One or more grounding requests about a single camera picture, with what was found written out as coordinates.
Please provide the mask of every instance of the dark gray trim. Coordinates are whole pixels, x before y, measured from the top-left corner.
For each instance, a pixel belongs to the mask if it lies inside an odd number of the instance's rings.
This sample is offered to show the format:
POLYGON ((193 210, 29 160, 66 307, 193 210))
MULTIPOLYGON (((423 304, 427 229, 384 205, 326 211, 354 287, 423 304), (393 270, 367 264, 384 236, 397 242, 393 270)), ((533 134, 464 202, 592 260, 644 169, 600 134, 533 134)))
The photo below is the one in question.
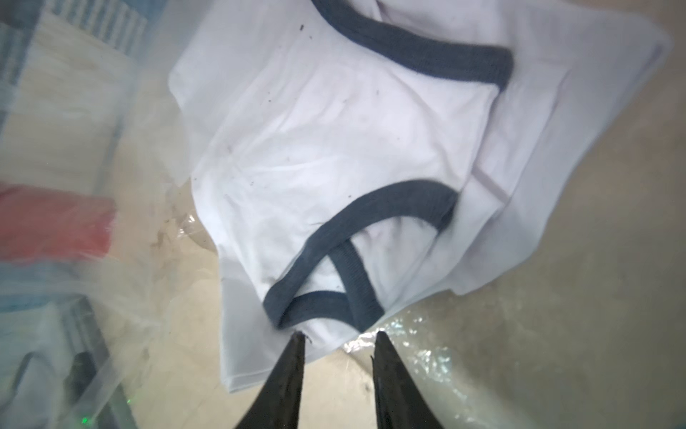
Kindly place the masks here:
POLYGON ((358 45, 421 74, 507 86, 514 60, 505 47, 432 40, 362 16, 346 0, 312 0, 322 17, 358 45))
POLYGON ((269 319, 277 329, 313 317, 335 318, 363 327, 361 330, 370 327, 383 309, 378 302, 370 302, 376 301, 376 295, 350 237, 376 222, 399 216, 422 219, 440 233, 451 222, 457 201, 455 190, 428 180, 394 183, 357 198, 307 239, 292 267, 269 289, 263 302, 269 319), (348 294, 320 291, 295 298, 327 255, 348 294))

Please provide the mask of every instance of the striped fabric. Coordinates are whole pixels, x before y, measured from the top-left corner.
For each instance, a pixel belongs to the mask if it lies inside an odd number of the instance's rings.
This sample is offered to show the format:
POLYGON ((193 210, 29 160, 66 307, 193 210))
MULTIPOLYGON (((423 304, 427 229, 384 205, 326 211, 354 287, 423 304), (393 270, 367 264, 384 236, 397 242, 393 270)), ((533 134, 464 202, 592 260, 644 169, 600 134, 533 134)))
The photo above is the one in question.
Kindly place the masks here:
POLYGON ((121 53, 138 58, 161 0, 47 0, 46 9, 121 53))

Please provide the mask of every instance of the white cloth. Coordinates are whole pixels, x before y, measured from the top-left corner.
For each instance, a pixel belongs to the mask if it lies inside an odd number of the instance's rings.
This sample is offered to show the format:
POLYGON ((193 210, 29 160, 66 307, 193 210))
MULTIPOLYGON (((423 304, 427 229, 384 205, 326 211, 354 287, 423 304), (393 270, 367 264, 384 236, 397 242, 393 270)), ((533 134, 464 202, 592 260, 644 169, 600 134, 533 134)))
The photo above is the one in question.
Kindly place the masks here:
MULTIPOLYGON (((266 290, 318 223, 356 196, 409 178, 462 190, 435 241, 405 219, 354 237, 388 315, 439 290, 469 292, 522 262, 576 163, 671 44, 639 17, 555 0, 354 4, 422 36, 509 47, 514 74, 488 118, 495 86, 404 69, 340 36, 309 0, 215 4, 170 87, 191 145, 204 151, 193 195, 220 255, 230 390, 264 380, 290 335, 269 323, 266 290)), ((327 262, 307 287, 339 284, 327 262)), ((303 325, 308 359, 355 335, 337 321, 303 325)))

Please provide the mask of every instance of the plastic wrap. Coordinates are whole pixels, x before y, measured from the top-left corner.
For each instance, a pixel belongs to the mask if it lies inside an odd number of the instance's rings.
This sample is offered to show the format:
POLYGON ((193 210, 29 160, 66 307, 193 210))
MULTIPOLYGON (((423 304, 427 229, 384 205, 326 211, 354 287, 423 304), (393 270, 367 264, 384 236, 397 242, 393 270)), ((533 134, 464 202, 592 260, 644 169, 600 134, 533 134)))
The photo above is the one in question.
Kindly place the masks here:
POLYGON ((163 167, 186 159, 167 75, 206 3, 0 6, 2 428, 130 426, 120 382, 211 274, 183 249, 187 169, 163 167))
MULTIPOLYGON (((538 428, 530 415, 504 401, 473 370, 474 360, 490 362, 490 356, 479 355, 479 335, 492 328, 487 318, 479 318, 490 310, 480 298, 471 297, 466 304, 450 291, 438 293, 378 323, 342 349, 371 373, 376 334, 385 331, 431 410, 447 428, 538 428), (470 319, 484 326, 460 325, 469 324, 470 319)), ((496 369, 496 365, 483 368, 485 373, 496 369)))

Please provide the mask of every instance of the red cloth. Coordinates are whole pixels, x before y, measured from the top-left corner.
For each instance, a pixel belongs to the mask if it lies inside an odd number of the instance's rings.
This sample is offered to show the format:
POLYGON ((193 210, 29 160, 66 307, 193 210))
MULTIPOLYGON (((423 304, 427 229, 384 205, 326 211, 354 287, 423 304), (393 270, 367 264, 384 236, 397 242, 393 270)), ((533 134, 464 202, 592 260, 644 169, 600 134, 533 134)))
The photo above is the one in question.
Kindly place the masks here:
POLYGON ((0 183, 0 260, 103 257, 115 214, 109 198, 0 183))

